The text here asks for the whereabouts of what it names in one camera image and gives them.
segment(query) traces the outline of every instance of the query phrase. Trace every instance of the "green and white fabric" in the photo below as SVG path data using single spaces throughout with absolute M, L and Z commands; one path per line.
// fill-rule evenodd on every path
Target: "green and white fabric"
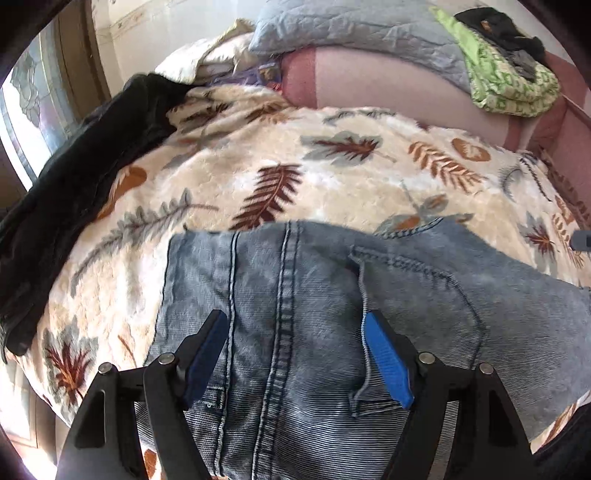
M 520 76 L 478 33 L 437 7 L 435 18 L 456 39 L 465 55 L 472 101 L 484 110 L 518 116 L 537 116 L 550 109 L 560 87 L 556 75 L 538 63 L 535 82 Z

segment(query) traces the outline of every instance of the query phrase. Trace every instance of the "beige fleece blanket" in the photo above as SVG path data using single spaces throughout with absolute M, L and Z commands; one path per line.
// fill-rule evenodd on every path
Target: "beige fleece blanket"
M 177 132 L 120 171 L 21 360 L 67 423 L 101 362 L 144 363 L 168 242 L 183 228 L 309 219 L 384 233 L 450 216 L 510 257 L 591 285 L 590 259 L 569 248 L 576 222 L 529 155 L 382 109 L 293 108 L 261 87 L 196 88 L 168 117 Z

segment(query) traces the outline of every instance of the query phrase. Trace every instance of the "gray denim jeans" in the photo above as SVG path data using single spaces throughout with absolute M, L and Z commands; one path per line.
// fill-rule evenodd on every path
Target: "gray denim jeans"
M 361 334 L 379 309 L 419 351 L 492 363 L 531 438 L 591 387 L 590 291 L 541 274 L 453 219 L 377 237 L 311 222 L 170 242 L 147 362 L 212 309 L 228 342 L 186 414 L 205 464 L 232 480 L 379 478 L 407 418 Z M 448 408 L 433 476 L 454 430 Z M 147 415 L 141 438 L 151 443 Z

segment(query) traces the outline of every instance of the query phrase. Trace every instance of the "metal pin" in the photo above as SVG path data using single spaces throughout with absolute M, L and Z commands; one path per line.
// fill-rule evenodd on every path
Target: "metal pin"
M 430 352 L 423 352 L 420 353 L 418 356 L 418 361 L 425 365 L 431 365 L 435 363 L 435 355 Z
M 480 364 L 478 368 L 480 368 L 480 371 L 485 375 L 492 375 L 492 373 L 495 371 L 495 369 L 492 368 L 492 365 L 487 364 L 486 362 Z
M 109 373 L 111 371 L 112 368 L 113 368 L 112 363 L 105 362 L 105 363 L 99 365 L 99 373 L 101 375 L 106 375 L 107 373 Z
M 167 352 L 158 357 L 158 363 L 160 365 L 168 365 L 172 362 L 174 362 L 174 353 Z

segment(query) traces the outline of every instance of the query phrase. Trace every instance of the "gray pillow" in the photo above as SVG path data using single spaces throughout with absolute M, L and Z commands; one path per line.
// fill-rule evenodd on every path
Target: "gray pillow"
M 274 54 L 320 45 L 391 53 L 470 92 L 462 51 L 426 0 L 269 0 L 250 50 Z

